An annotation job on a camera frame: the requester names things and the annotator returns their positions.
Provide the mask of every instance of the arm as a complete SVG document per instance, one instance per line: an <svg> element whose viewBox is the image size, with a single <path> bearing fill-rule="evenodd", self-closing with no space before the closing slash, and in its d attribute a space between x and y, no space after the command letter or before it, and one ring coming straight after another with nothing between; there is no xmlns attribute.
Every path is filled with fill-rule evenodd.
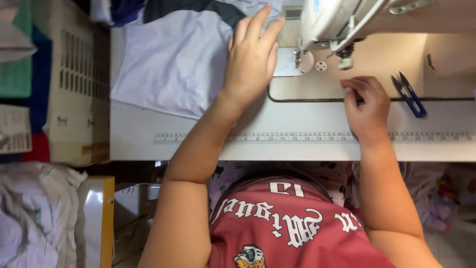
<svg viewBox="0 0 476 268"><path fill-rule="evenodd" d="M387 134L390 98L375 77L341 84L347 120L360 142L360 210L370 242L398 268L441 267L425 243ZM363 105L357 105L357 94Z"/></svg>
<svg viewBox="0 0 476 268"><path fill-rule="evenodd" d="M230 129L273 76L274 40L284 20L271 25L260 38L270 11L267 5L254 18L243 19L230 37L223 89L169 163L139 268L206 266L211 252L206 182Z"/></svg>

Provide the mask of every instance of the floor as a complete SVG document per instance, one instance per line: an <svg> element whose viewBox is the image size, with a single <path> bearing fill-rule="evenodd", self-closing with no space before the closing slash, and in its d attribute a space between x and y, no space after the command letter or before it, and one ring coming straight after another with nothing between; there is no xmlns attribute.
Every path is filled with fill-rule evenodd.
<svg viewBox="0 0 476 268"><path fill-rule="evenodd" d="M424 230L425 241L444 268L476 267L476 234Z"/></svg>

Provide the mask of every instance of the scissors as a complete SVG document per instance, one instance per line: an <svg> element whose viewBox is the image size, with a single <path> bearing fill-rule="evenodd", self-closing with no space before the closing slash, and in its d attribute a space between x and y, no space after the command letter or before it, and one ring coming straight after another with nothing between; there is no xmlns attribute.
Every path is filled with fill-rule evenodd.
<svg viewBox="0 0 476 268"><path fill-rule="evenodd" d="M410 110L412 110L413 114L415 115L416 118L423 118L426 116L426 110L425 108L423 107L423 105L421 104L420 102L420 99L418 98L417 94L415 94L415 91L413 91L413 88L412 86L410 85L410 83L408 82L408 80L405 78L405 76L401 73L401 72L398 72L400 74L400 78L402 80L402 82L400 82L397 78L395 78L393 75L392 75L392 81L393 81L393 85L395 85L395 88L398 90L398 92L400 92L400 95L402 95L402 98L405 100L405 102L408 104L408 106L410 107ZM412 96L411 98L409 98L407 96L407 94L405 93L405 91L403 90L403 87L406 87L406 89L408 90L408 92L410 93L410 95ZM415 108L415 105L414 103L416 103L416 105L418 106L418 108L420 109L419 112L417 112L416 108Z"/></svg>

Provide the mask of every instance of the person's right hand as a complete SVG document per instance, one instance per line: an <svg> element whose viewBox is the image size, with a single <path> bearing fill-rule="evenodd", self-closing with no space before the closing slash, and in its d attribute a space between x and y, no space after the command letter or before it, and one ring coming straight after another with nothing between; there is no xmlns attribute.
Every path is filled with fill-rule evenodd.
<svg viewBox="0 0 476 268"><path fill-rule="evenodd" d="M361 146L388 141L387 117L390 98L382 84L373 76L358 76L341 80L346 89L344 105L350 130L357 135ZM364 104L357 105L357 95Z"/></svg>

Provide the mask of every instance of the red t-shirt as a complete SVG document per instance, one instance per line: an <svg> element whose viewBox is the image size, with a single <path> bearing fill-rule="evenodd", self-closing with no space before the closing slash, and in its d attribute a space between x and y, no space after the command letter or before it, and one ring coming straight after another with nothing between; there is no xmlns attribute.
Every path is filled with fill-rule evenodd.
<svg viewBox="0 0 476 268"><path fill-rule="evenodd" d="M395 267L349 210L305 181L267 177L225 194L210 217L209 268Z"/></svg>

